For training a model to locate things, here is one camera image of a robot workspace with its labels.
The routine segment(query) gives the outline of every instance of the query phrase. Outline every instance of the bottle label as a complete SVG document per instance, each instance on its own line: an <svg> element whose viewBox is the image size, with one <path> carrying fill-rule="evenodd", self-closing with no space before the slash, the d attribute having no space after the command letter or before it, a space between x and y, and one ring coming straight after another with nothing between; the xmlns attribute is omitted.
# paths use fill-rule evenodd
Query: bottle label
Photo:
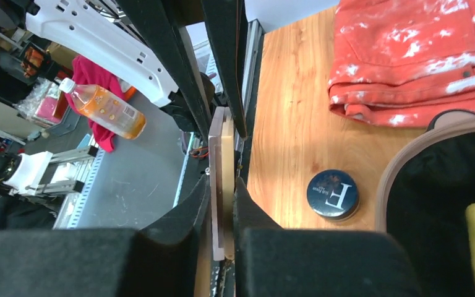
<svg viewBox="0 0 475 297"><path fill-rule="evenodd" d="M136 121L138 121L138 114L140 114L131 105L120 101L104 88L98 88L92 100L85 104L80 112L123 137L132 133Z"/></svg>

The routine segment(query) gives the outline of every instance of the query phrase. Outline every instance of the wooden surface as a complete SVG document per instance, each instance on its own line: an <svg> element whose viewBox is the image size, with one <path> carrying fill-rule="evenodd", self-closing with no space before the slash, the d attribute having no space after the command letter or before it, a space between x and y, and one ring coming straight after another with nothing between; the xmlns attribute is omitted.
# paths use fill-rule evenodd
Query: wooden surface
<svg viewBox="0 0 475 297"><path fill-rule="evenodd" d="M375 192L396 153L423 131L372 127L328 110L335 7L265 35L248 190L285 228L374 228ZM309 181L339 169L355 180L360 208L334 224L307 203Z"/></svg>

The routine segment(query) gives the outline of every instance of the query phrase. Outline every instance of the gray metal table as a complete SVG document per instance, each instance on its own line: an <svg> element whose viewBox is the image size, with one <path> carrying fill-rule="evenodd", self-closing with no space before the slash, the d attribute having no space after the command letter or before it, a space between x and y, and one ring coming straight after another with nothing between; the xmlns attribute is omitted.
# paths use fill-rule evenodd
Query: gray metal table
<svg viewBox="0 0 475 297"><path fill-rule="evenodd" d="M130 104L146 116L145 130L135 140L116 137L113 153L100 150L80 167L85 187L67 195L54 228L143 228L172 209L186 162L181 132L142 94Z"/></svg>

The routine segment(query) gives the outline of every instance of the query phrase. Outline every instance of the black metal bar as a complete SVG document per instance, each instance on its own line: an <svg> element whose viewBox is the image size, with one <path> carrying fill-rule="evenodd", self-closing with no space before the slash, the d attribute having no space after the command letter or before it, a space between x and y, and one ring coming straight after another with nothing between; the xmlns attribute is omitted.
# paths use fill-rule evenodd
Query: black metal bar
<svg viewBox="0 0 475 297"><path fill-rule="evenodd" d="M83 161L97 156L98 149L89 145L84 148L75 148L61 153L55 153L50 159L50 165L68 163L75 161Z"/></svg>
<svg viewBox="0 0 475 297"><path fill-rule="evenodd" d="M247 121L247 131L248 138L243 142L242 154L241 154L241 166L239 170L239 176L243 179L245 184L248 183L249 179L249 169L250 169L250 156L252 155L252 141L254 139L254 123L255 123L255 109L257 105L257 92L259 89L259 74L261 69L261 59L263 55L263 34L259 38L259 45L257 47L255 62L251 63L250 66L254 70L252 74L248 74L249 81L251 80L251 87L249 91L249 102L246 108L246 121Z"/></svg>
<svg viewBox="0 0 475 297"><path fill-rule="evenodd" d="M166 0L117 3L179 86L203 140L208 143L210 109L181 13Z"/></svg>
<svg viewBox="0 0 475 297"><path fill-rule="evenodd" d="M247 128L241 96L248 31L244 0L201 0L201 4L205 13L208 39L234 125L239 135L246 138Z"/></svg>
<svg viewBox="0 0 475 297"><path fill-rule="evenodd" d="M40 184L35 188L35 194L60 195L72 192L81 193L84 186L85 184L82 181L57 181L51 184Z"/></svg>

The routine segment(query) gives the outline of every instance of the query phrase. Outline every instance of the black frame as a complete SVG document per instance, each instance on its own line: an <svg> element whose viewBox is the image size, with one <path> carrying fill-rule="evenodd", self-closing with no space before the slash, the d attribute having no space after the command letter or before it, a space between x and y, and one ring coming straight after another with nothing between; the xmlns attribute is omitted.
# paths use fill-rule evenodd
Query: black frame
<svg viewBox="0 0 475 297"><path fill-rule="evenodd" d="M197 125L196 132L208 143L212 98L205 93L192 42L186 30L187 25L204 19L234 125L239 135L246 138L241 98L248 30L244 0L117 2L179 86Z"/></svg>

